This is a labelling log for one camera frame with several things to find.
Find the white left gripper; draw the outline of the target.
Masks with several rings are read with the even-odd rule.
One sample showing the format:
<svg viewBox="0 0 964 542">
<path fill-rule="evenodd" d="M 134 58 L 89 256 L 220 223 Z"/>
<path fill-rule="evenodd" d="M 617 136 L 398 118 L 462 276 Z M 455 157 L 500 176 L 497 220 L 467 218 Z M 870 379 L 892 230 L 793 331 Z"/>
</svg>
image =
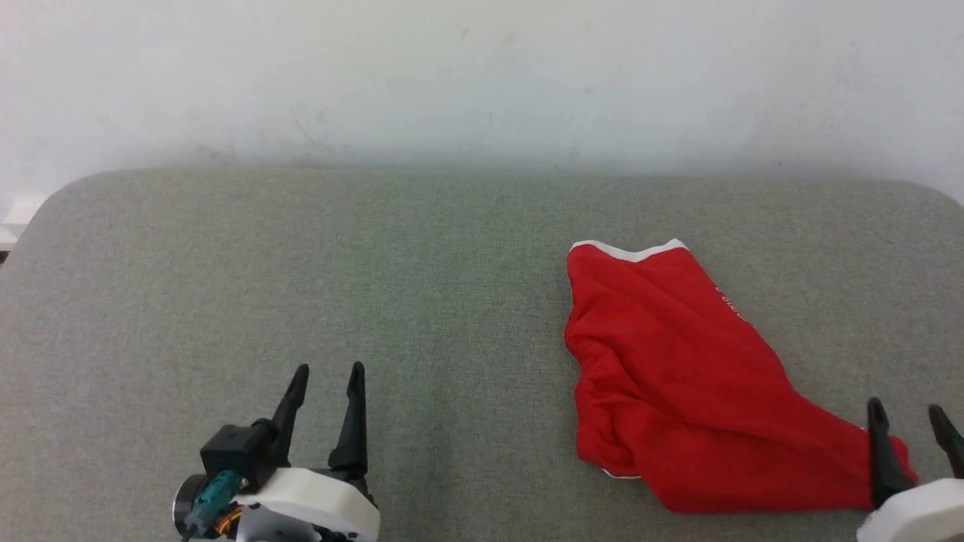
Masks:
<svg viewBox="0 0 964 542">
<path fill-rule="evenodd" d="M 290 466 L 298 411 L 309 384 L 309 364 L 300 364 L 271 419 L 261 419 L 262 456 L 269 466 Z M 348 404 L 340 439 L 328 469 L 342 477 L 368 473 L 365 366 L 352 364 Z M 377 542 L 379 509 L 355 486 L 307 469 L 278 469 L 259 492 L 238 496 L 242 507 L 235 542 Z"/>
</svg>

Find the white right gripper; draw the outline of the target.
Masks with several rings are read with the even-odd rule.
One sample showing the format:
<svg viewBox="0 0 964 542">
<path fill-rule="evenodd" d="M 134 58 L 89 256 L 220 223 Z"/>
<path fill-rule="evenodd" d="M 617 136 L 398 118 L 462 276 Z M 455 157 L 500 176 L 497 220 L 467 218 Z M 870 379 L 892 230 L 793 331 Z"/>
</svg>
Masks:
<svg viewBox="0 0 964 542">
<path fill-rule="evenodd" d="M 930 404 L 927 415 L 955 478 L 941 478 L 915 487 L 915 480 L 906 473 L 889 435 L 889 418 L 881 399 L 868 399 L 874 512 L 857 529 L 857 542 L 947 542 L 964 537 L 964 435 L 941 406 Z"/>
</svg>

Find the red basketball jersey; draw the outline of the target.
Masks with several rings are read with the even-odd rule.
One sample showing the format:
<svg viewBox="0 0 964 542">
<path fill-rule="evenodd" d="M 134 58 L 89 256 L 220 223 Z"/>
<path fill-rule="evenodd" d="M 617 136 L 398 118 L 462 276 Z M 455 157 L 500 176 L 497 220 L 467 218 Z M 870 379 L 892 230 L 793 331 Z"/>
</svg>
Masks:
<svg viewBox="0 0 964 542">
<path fill-rule="evenodd" d="M 579 459 L 678 513 L 871 509 L 865 430 L 793 388 L 682 241 L 566 263 Z"/>
</svg>

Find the grey fabric sofa cushion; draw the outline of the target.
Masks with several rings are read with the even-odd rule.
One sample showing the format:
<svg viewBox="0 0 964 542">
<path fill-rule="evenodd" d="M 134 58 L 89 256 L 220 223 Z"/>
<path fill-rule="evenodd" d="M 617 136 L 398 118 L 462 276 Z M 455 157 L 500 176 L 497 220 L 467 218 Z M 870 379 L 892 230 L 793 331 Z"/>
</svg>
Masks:
<svg viewBox="0 0 964 542">
<path fill-rule="evenodd" d="M 847 421 L 882 399 L 924 480 L 964 431 L 964 206 L 887 181 L 145 169 L 46 199 L 0 267 L 0 542 L 180 542 L 226 423 L 310 383 L 324 467 L 366 367 L 380 542 L 853 542 L 859 512 L 689 516 L 575 453 L 569 247 L 678 238 Z"/>
</svg>

